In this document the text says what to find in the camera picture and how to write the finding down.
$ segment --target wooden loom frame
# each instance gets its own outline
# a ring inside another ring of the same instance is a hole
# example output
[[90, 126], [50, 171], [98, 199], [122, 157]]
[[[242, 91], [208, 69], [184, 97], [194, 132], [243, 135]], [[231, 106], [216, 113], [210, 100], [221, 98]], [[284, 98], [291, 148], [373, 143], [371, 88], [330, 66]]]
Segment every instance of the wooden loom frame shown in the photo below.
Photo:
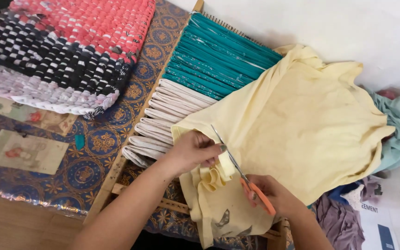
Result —
[[[192, 9], [192, 11], [196, 12], [202, 12], [203, 11], [203, 5], [204, 5], [204, 0], [197, 0], [196, 5]], [[186, 21], [186, 24], [184, 27], [186, 27], [189, 23], [190, 18]], [[171, 53], [169, 54], [166, 62], [164, 63], [164, 67], [160, 74], [158, 75], [154, 86], [151, 90], [151, 92], [148, 94], [146, 101], [143, 105], [143, 107], [140, 110], [140, 113], [138, 116], [135, 118], [133, 122], [133, 126], [129, 133], [127, 134], [126, 138], [129, 138], [130, 136], [133, 135], [138, 135], [138, 133], [135, 131], [134, 125], [140, 122], [140, 119], [145, 116], [144, 110], [146, 108], [149, 108], [149, 100], [152, 98], [152, 94], [155, 92], [156, 87], [158, 86], [159, 80], [162, 78], [164, 74], [164, 69], [168, 65], [172, 53], [174, 52], [175, 47], [180, 41], [181, 36], [177, 39], [177, 42], [174, 45], [174, 48], [172, 49]], [[123, 145], [121, 145], [121, 148], [129, 144], [129, 140], [126, 140]], [[109, 170], [108, 175], [106, 176], [106, 179], [103, 182], [103, 185], [101, 186], [100, 191], [97, 194], [97, 197], [95, 198], [92, 207], [90, 208], [89, 212], [87, 213], [87, 216], [83, 222], [84, 225], [91, 223], [95, 217], [101, 212], [101, 210], [107, 205], [109, 201], [109, 197], [112, 194], [120, 194], [123, 189], [125, 189], [127, 186], [122, 185], [117, 183], [119, 177], [123, 173], [123, 170], [125, 169], [127, 159], [123, 156], [121, 153], [121, 150], [119, 151], [114, 163], [112, 164], [111, 169]], [[159, 204], [160, 207], [171, 209], [177, 212], [181, 213], [186, 213], [189, 214], [189, 208], [186, 204], [180, 203], [180, 202], [175, 202], [166, 198], [162, 198]], [[286, 246], [286, 231], [284, 230], [284, 227], [286, 226], [285, 220], [281, 220], [280, 222], [276, 223], [271, 227], [268, 232], [264, 233], [263, 237], [268, 239], [268, 245], [267, 249], [268, 250], [283, 250]]]

